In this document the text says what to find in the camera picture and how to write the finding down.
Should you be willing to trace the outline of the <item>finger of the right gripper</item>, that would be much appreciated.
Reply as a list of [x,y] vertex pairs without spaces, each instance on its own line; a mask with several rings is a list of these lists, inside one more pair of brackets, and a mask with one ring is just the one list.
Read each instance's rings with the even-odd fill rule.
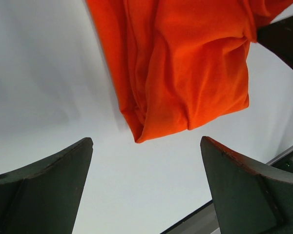
[[257,42],[293,70],[293,15],[261,27],[257,31]]

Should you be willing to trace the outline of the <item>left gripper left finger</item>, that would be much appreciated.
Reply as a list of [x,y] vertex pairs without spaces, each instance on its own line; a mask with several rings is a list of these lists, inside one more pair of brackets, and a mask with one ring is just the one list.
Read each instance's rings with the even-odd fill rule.
[[93,153],[86,137],[0,174],[0,234],[70,234]]

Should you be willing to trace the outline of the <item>orange t-shirt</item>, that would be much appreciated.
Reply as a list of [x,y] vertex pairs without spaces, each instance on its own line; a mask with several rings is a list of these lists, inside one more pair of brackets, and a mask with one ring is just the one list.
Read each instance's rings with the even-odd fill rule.
[[193,130],[249,106],[257,30],[290,0],[89,0],[134,140]]

